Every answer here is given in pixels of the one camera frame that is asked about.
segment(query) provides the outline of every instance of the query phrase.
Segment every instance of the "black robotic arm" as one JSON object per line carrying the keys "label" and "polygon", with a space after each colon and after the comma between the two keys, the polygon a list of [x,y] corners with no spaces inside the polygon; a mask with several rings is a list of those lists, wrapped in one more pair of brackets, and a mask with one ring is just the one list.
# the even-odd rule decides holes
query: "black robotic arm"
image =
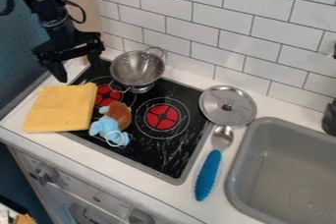
{"label": "black robotic arm", "polygon": [[[63,61],[87,55],[88,61],[95,66],[105,49],[99,32],[82,32],[75,28],[74,22],[84,23],[85,11],[76,3],[68,0],[24,0],[31,11],[38,15],[40,24],[47,31],[50,40],[38,45],[31,51],[60,82],[67,81]],[[83,20],[77,21],[70,16],[66,5],[81,9]],[[10,14],[15,8],[14,0],[7,0],[0,16]]]}

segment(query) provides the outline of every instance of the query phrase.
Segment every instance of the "sponge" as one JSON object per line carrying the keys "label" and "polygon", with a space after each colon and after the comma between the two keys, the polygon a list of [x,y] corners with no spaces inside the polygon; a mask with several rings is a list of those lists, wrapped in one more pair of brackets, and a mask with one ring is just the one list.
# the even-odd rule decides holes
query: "sponge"
{"label": "sponge", "polygon": [[43,87],[24,124],[27,133],[87,130],[92,116],[97,86]]}

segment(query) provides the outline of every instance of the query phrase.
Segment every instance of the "oven door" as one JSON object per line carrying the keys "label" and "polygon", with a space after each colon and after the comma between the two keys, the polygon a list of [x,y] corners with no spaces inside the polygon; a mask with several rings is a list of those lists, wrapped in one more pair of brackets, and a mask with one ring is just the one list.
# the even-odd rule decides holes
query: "oven door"
{"label": "oven door", "polygon": [[59,188],[55,184],[48,184],[48,192],[55,201],[62,204],[65,215],[71,224],[126,224],[124,220],[101,209],[100,207]]}

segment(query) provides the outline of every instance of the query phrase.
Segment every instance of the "sink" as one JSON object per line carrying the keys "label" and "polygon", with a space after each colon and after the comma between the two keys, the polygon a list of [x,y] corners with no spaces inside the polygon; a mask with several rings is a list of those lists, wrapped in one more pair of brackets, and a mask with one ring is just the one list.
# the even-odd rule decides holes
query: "sink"
{"label": "sink", "polygon": [[335,224],[336,139],[280,119],[257,119],[225,185],[230,202],[261,222]]}

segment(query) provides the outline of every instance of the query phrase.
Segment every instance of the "wet stovetop surface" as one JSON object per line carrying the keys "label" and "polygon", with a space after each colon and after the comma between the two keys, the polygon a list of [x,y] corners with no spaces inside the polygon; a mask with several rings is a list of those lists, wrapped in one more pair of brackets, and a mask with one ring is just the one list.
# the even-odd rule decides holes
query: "wet stovetop surface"
{"label": "wet stovetop surface", "polygon": [[110,64],[102,60],[101,68],[88,68],[73,84],[92,82],[98,85],[92,122],[102,116],[98,113],[99,107],[109,105],[113,99],[131,107],[133,122],[126,129],[132,138],[130,144],[125,148],[111,147],[103,139],[91,137],[88,131],[70,134],[77,136],[77,140],[89,141],[131,159],[139,163],[140,168],[149,167],[158,175],[179,179],[198,144],[203,144],[202,136],[209,128],[209,122],[198,108],[201,91],[160,79],[147,93],[121,93],[118,90],[126,88],[113,81],[109,74]]}

